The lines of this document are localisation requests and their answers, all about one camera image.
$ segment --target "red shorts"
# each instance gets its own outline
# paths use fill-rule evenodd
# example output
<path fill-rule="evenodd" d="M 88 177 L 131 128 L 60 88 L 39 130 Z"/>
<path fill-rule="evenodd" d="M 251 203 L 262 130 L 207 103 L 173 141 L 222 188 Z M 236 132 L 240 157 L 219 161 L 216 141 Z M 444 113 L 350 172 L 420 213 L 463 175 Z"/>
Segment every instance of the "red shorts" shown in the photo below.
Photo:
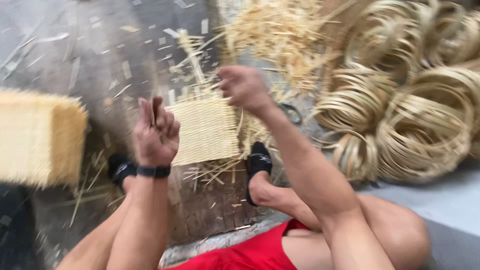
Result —
<path fill-rule="evenodd" d="M 169 270 L 297 270 L 282 248 L 288 230 L 305 229 L 298 220 L 287 221 L 240 244 L 212 250 Z"/>

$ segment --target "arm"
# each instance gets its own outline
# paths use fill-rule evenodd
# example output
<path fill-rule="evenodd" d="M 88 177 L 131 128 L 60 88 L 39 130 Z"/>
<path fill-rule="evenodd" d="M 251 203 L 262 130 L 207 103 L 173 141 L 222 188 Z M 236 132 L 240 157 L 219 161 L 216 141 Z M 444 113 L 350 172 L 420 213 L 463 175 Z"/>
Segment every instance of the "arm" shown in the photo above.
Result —
<path fill-rule="evenodd" d="M 139 100 L 142 111 L 134 143 L 140 166 L 170 166 L 178 151 L 180 125 L 161 102 L 161 98 L 154 99 L 153 127 L 150 103 Z M 167 244 L 168 178 L 138 175 L 135 180 L 132 204 L 115 236 L 107 269 L 156 270 Z"/>
<path fill-rule="evenodd" d="M 219 70 L 225 96 L 262 119 L 277 142 L 292 188 L 322 223 L 336 269 L 394 269 L 344 175 L 293 126 L 266 94 L 255 69 Z"/>

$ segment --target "woven bamboo mat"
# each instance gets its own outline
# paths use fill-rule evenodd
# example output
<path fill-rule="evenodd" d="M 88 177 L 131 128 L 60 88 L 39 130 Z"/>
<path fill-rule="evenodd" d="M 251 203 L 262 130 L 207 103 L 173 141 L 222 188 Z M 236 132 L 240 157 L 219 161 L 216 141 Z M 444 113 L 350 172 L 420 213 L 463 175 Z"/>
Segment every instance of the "woven bamboo mat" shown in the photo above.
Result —
<path fill-rule="evenodd" d="M 206 99 L 167 107 L 180 123 L 180 148 L 173 165 L 231 158 L 240 153 L 228 99 Z"/>

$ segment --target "leg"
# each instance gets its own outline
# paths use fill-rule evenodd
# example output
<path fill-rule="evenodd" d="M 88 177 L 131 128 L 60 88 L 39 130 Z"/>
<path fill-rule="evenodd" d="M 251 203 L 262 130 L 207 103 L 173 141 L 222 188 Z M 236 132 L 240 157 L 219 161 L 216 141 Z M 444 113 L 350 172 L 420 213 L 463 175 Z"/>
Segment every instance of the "leg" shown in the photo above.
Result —
<path fill-rule="evenodd" d="M 266 172 L 250 181 L 250 195 L 257 205 L 286 213 L 305 226 L 320 231 L 321 225 L 310 208 L 290 188 L 275 187 Z M 411 210 L 366 195 L 358 199 L 365 219 L 396 270 L 418 269 L 430 254 L 430 241 L 423 220 Z M 330 250 L 321 233 L 291 230 L 282 246 L 299 270 L 333 269 Z"/>
<path fill-rule="evenodd" d="M 123 180 L 126 197 L 120 207 L 102 224 L 82 239 L 58 265 L 57 270 L 91 269 L 104 270 L 107 267 L 113 240 L 132 200 L 134 176 Z"/>

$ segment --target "black sandal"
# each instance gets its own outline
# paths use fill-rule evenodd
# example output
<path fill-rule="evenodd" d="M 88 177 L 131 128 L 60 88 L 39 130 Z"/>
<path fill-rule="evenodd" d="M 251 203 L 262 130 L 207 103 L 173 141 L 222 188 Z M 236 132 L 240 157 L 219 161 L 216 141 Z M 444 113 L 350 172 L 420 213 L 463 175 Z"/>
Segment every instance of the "black sandal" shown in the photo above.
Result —
<path fill-rule="evenodd" d="M 252 197 L 250 197 L 250 190 L 248 189 L 248 185 L 250 184 L 250 180 L 252 177 L 260 171 L 266 171 L 268 174 L 272 171 L 272 159 L 270 158 L 270 154 L 268 150 L 265 148 L 265 145 L 261 142 L 255 142 L 252 146 L 252 153 L 249 156 L 250 164 L 248 168 L 248 179 L 247 179 L 247 191 L 245 193 L 245 199 L 247 202 L 252 206 L 256 205 Z"/>
<path fill-rule="evenodd" d="M 123 180 L 130 175 L 137 176 L 137 166 L 133 160 L 123 154 L 113 153 L 108 158 L 108 177 L 123 190 Z"/>

